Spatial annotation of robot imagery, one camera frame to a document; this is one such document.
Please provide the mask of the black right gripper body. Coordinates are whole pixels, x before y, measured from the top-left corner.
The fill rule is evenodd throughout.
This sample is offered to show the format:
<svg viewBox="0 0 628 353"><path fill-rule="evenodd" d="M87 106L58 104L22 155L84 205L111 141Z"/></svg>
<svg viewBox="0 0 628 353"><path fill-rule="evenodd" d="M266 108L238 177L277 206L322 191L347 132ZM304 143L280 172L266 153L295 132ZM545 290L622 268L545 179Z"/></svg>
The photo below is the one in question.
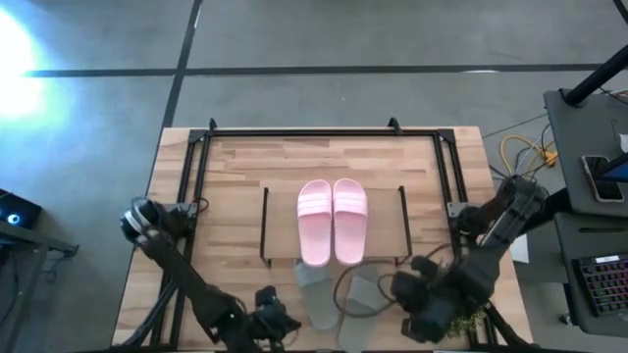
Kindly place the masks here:
<svg viewBox="0 0 628 353"><path fill-rule="evenodd" d="M408 317L401 323L403 336L425 343L445 338L455 319L463 314L460 296L451 290L411 294L401 301Z"/></svg>

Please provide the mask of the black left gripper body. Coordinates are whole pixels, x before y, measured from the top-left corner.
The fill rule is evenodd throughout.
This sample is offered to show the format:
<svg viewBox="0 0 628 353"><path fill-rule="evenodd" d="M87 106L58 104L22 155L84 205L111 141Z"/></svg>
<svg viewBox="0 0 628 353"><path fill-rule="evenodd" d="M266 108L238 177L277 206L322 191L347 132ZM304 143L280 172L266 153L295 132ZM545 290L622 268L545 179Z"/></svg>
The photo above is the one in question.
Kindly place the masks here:
<svg viewBox="0 0 628 353"><path fill-rule="evenodd" d="M250 314L248 333L253 339L282 342L288 333L287 311L274 286L255 292L255 310Z"/></svg>

